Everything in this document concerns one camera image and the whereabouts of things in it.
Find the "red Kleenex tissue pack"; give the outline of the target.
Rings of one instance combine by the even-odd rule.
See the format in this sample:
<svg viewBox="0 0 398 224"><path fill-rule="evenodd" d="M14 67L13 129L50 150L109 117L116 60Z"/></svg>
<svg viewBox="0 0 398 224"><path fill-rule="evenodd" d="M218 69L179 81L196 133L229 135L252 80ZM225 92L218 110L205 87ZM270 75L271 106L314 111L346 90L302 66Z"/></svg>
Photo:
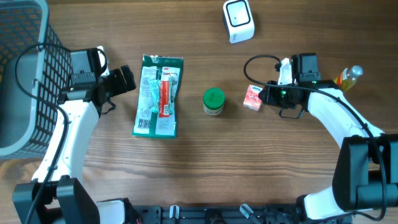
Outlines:
<svg viewBox="0 0 398 224"><path fill-rule="evenodd" d="M258 86L249 85L244 97L243 106L251 110L259 111L262 105L262 101L259 98L261 90L262 88Z"/></svg>

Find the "yellow dish soap bottle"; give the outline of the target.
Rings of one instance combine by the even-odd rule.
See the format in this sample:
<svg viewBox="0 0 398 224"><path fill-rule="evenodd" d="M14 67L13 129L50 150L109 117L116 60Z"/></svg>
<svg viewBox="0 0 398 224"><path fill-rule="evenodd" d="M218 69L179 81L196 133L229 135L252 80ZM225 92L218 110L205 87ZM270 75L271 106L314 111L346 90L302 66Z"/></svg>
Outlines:
<svg viewBox="0 0 398 224"><path fill-rule="evenodd" d="M343 92L348 91L355 85L358 78L363 74L363 68L359 65L354 65L351 68L345 68L335 79L334 82L339 86Z"/></svg>

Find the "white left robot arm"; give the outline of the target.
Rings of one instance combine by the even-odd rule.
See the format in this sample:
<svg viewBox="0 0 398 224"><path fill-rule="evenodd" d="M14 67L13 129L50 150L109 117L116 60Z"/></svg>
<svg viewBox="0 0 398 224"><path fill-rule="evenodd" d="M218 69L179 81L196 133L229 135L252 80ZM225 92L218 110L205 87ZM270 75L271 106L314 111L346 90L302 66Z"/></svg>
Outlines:
<svg viewBox="0 0 398 224"><path fill-rule="evenodd" d="M31 182L15 187L12 200L22 223L139 223L142 218L128 198L94 202L81 183L92 132L104 102L134 90L125 65L93 78L74 74L62 91L59 116L45 157Z"/></svg>

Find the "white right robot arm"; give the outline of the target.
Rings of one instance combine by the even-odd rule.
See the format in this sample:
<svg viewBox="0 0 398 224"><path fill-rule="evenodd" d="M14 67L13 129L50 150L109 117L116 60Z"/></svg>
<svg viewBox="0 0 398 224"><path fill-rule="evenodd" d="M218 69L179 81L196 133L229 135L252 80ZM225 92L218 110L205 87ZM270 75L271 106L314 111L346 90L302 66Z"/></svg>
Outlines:
<svg viewBox="0 0 398 224"><path fill-rule="evenodd" d="M284 109L301 105L332 135L340 154L332 185L302 195L291 205L294 223L326 223L361 215L373 221L397 206L397 135L386 134L364 119L331 81L278 85L259 92L266 105Z"/></svg>

